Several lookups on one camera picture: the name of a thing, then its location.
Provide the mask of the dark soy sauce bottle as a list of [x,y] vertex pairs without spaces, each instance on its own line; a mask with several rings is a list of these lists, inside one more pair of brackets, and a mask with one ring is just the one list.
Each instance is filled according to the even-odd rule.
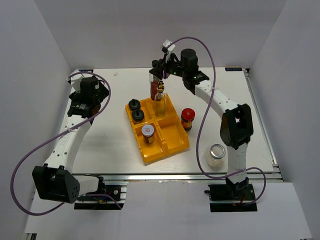
[[149,85],[150,85],[150,98],[154,101],[155,96],[158,92],[157,87],[163,81],[159,79],[157,76],[153,75],[152,73],[149,74]]

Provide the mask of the glass oil bottle gold stopper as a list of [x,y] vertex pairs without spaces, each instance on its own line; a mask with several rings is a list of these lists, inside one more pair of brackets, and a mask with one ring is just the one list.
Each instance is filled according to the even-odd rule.
[[155,115],[157,117],[164,116],[166,114],[166,94],[163,81],[160,81],[157,85],[157,93],[154,97],[155,103]]

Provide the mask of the white powder jar black lid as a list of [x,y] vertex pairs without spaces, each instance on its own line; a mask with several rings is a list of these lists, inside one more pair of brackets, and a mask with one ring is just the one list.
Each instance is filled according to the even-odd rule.
[[139,100],[133,98],[128,102],[128,108],[132,112],[135,110],[139,110],[141,108],[141,103]]

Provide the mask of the glass spice jar black lid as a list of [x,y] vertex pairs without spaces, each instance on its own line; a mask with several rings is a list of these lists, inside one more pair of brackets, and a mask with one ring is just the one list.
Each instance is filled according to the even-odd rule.
[[145,114],[142,109],[136,109],[132,111],[131,117],[135,124],[142,123],[145,119]]

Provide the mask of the red lid sauce jar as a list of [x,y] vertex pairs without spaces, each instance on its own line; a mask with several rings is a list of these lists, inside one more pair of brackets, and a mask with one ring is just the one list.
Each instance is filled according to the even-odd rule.
[[191,108],[185,108],[181,112],[181,124],[186,132],[191,130],[193,120],[195,119],[196,113]]

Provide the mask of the brown jar white lid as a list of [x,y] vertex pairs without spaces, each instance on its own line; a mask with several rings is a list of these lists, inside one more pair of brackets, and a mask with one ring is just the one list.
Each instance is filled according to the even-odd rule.
[[146,124],[141,128],[143,140],[147,144],[151,144],[155,141],[155,128],[151,124]]

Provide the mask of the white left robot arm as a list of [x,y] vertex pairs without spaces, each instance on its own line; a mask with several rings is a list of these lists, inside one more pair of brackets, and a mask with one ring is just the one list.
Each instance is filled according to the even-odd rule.
[[64,128],[67,133],[58,138],[57,143],[44,162],[32,171],[39,197],[62,203],[74,203],[79,196],[90,194],[99,200],[105,196],[106,187],[96,176],[73,176],[76,155],[84,136],[93,123],[109,91],[95,76],[80,77],[73,85],[74,92],[66,113]]

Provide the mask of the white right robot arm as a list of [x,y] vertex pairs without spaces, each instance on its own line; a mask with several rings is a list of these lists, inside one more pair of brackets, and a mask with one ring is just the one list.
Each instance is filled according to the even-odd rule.
[[150,74],[160,80],[170,75],[182,79],[184,87],[202,99],[220,117],[219,135],[227,147],[226,195],[236,200],[244,193],[249,179],[246,152],[254,133],[252,111],[248,104],[238,104],[213,86],[210,78],[199,70],[196,51],[186,48],[177,57],[170,47],[163,47],[163,58],[152,61]]

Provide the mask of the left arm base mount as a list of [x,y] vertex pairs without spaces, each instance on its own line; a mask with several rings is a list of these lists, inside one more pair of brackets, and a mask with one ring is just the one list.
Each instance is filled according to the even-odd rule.
[[123,184],[100,184],[96,192],[79,196],[74,203],[75,210],[119,211],[125,203],[127,186]]

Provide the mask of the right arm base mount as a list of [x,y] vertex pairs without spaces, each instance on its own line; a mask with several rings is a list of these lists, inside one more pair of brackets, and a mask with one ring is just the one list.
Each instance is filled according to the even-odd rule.
[[226,184],[211,184],[204,194],[209,197],[211,213],[257,212],[254,188],[249,184],[238,193],[233,193]]

